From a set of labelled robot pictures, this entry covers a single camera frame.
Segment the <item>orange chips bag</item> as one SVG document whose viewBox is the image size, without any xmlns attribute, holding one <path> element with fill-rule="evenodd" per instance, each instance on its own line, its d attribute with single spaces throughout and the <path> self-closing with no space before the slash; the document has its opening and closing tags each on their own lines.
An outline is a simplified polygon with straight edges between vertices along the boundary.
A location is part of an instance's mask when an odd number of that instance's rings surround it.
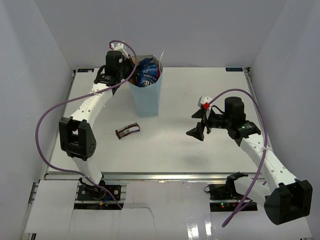
<svg viewBox="0 0 320 240">
<path fill-rule="evenodd" d="M 137 85 L 137 79 L 136 78 L 131 78 L 130 80 L 129 80 L 129 82 L 132 84 L 132 85 Z"/>
</svg>

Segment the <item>blue snack bag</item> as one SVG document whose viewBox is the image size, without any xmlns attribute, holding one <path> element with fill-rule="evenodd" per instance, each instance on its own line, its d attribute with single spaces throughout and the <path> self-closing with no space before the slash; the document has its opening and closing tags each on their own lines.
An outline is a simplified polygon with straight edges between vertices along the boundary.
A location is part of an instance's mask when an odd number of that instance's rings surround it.
<svg viewBox="0 0 320 240">
<path fill-rule="evenodd" d="M 160 76 L 160 69 L 153 58 L 144 58 L 138 64 L 138 76 L 136 84 L 139 88 L 144 88 L 155 84 Z"/>
</svg>

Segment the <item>brown chocolate bar wrapper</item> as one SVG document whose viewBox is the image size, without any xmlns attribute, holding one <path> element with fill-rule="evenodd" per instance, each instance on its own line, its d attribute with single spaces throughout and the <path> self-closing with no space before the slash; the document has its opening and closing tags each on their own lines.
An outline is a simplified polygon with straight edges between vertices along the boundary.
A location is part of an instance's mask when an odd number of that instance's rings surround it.
<svg viewBox="0 0 320 240">
<path fill-rule="evenodd" d="M 140 126 L 137 122 L 129 124 L 127 126 L 124 126 L 122 128 L 119 128 L 115 131 L 116 136 L 120 140 L 121 138 L 124 138 L 132 133 L 140 132 Z"/>
</svg>

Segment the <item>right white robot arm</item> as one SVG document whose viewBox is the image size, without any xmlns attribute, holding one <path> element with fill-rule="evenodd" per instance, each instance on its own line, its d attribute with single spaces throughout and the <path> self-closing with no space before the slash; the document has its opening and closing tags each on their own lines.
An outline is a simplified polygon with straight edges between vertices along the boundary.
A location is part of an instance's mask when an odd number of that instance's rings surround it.
<svg viewBox="0 0 320 240">
<path fill-rule="evenodd" d="M 310 214 L 313 188 L 307 180 L 299 180 L 281 163 L 272 150 L 264 146 L 260 129 L 246 119 L 245 105 L 240 97 L 224 100 L 224 111 L 215 113 L 209 104 L 211 98 L 201 96 L 199 110 L 192 118 L 199 119 L 196 127 L 187 131 L 188 136 L 200 141 L 212 129 L 227 130 L 228 135 L 251 158 L 266 180 L 266 185 L 255 183 L 242 172 L 229 175 L 226 195 L 236 200 L 247 196 L 262 206 L 269 220 L 281 225 Z"/>
</svg>

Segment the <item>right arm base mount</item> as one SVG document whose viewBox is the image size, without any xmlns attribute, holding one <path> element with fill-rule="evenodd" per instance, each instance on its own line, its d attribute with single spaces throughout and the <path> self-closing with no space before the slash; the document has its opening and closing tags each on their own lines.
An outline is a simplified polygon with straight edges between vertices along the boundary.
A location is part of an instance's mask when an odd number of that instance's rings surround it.
<svg viewBox="0 0 320 240">
<path fill-rule="evenodd" d="M 225 184 L 208 184 L 204 188 L 204 192 L 209 195 L 209 205 L 212 213 L 232 213 L 243 198 L 240 194 L 231 196 Z"/>
</svg>

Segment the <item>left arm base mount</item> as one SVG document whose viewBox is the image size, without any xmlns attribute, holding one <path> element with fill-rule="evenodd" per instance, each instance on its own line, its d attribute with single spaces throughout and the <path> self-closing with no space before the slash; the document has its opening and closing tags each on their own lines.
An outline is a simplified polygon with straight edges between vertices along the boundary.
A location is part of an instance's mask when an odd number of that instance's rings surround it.
<svg viewBox="0 0 320 240">
<path fill-rule="evenodd" d="M 74 202 L 75 210 L 121 210 L 121 185 L 106 185 L 102 179 L 99 183 L 105 189 L 92 186 L 79 178 L 79 184 Z"/>
</svg>

